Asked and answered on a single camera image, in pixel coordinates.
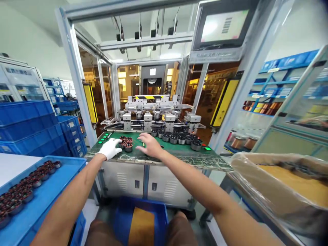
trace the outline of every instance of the yellow and black warning stripe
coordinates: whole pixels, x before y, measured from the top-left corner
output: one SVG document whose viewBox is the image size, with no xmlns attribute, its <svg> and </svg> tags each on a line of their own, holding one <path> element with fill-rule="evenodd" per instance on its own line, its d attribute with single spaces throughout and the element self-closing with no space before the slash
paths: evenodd
<svg viewBox="0 0 328 246">
<path fill-rule="evenodd" d="M 160 99 L 164 96 L 136 96 L 136 99 Z"/>
</svg>

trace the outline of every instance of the yellow pad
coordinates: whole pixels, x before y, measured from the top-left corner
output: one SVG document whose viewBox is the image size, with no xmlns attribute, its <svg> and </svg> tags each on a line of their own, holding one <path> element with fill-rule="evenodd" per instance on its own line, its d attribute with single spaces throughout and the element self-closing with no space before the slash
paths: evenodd
<svg viewBox="0 0 328 246">
<path fill-rule="evenodd" d="M 128 246 L 154 246 L 155 216 L 134 208 Z"/>
</svg>

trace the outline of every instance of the ceiling light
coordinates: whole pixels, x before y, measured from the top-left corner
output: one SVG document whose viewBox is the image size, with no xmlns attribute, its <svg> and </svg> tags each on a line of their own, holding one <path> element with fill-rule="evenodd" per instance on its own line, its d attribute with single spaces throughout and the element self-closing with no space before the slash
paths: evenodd
<svg viewBox="0 0 328 246">
<path fill-rule="evenodd" d="M 122 62 L 122 61 L 123 61 L 123 59 L 112 60 L 112 62 L 114 62 L 114 63 L 119 63 L 119 62 Z"/>
<path fill-rule="evenodd" d="M 181 54 L 178 53 L 170 53 L 170 54 L 163 54 L 160 56 L 160 59 L 175 59 L 180 58 Z"/>
<path fill-rule="evenodd" d="M 212 32 L 215 31 L 215 29 L 217 27 L 218 27 L 218 24 L 216 22 L 205 23 L 202 36 L 206 36 L 206 35 L 211 34 Z"/>
</svg>

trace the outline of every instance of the industrial machine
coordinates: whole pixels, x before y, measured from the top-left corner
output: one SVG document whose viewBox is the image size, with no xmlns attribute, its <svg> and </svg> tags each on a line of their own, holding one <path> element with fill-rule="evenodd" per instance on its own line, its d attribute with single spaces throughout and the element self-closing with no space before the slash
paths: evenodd
<svg viewBox="0 0 328 246">
<path fill-rule="evenodd" d="M 169 153 L 195 166 L 204 175 L 211 170 L 231 171 L 231 166 L 219 155 L 227 139 L 230 125 L 235 121 L 244 98 L 250 91 L 253 82 L 272 46 L 275 36 L 287 18 L 294 0 L 118 0 L 92 2 L 56 10 L 57 22 L 68 58 L 77 99 L 84 120 L 90 151 L 86 158 L 92 158 L 109 138 L 121 138 L 125 150 L 113 159 L 103 163 L 94 185 L 94 197 L 101 202 L 101 197 L 134 196 L 143 199 L 163 201 L 167 206 L 184 208 L 192 211 L 195 199 L 181 185 L 171 171 L 159 160 L 135 151 L 136 146 L 143 144 L 137 139 L 140 132 L 149 132 L 155 136 Z M 115 15 L 128 15 L 142 11 L 164 10 L 174 6 L 193 4 L 189 25 L 186 32 L 177 32 L 177 14 L 173 27 L 168 35 L 158 32 L 158 18 L 151 36 L 141 35 L 138 39 L 124 37 L 123 25 L 117 29 L 119 39 L 94 44 L 79 32 L 74 23 L 91 21 Z M 161 46 L 172 49 L 184 43 L 182 55 L 177 57 L 156 56 L 156 59 L 136 59 L 115 63 L 106 57 L 111 51 L 127 54 L 135 49 L 138 53 L 145 47 L 153 52 L 160 51 Z M 111 98 L 113 116 L 102 122 L 103 134 L 97 138 L 93 131 L 88 110 L 88 103 L 81 81 L 84 80 L 78 46 L 94 52 L 97 58 L 108 64 L 111 71 Z M 179 63 L 179 75 L 176 89 L 167 84 L 168 64 Z M 215 104 L 211 118 L 212 137 L 209 145 L 204 145 L 195 133 L 204 128 L 202 117 L 197 115 L 197 108 L 202 96 L 210 63 L 219 65 L 237 63 L 238 70 L 222 80 L 222 90 Z M 122 77 L 118 68 L 138 65 L 139 70 Z M 196 95 L 192 105 L 184 104 L 186 82 L 192 67 L 200 64 L 200 76 Z M 129 76 L 139 76 L 139 94 L 129 94 L 127 81 Z M 175 91 L 175 95 L 164 95 Z M 105 91 L 103 90 L 104 109 L 107 112 Z M 180 134 L 193 135 L 193 139 L 178 139 Z"/>
</svg>

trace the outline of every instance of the gloved hand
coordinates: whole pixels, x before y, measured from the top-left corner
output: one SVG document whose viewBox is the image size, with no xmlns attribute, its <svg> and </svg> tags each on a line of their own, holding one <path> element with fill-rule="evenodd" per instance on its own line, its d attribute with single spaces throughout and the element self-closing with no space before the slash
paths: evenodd
<svg viewBox="0 0 328 246">
<path fill-rule="evenodd" d="M 122 142 L 122 140 L 111 138 L 103 144 L 98 153 L 106 156 L 107 160 L 112 159 L 117 153 L 122 152 L 121 148 L 116 148 L 116 145 L 120 142 Z"/>
</svg>

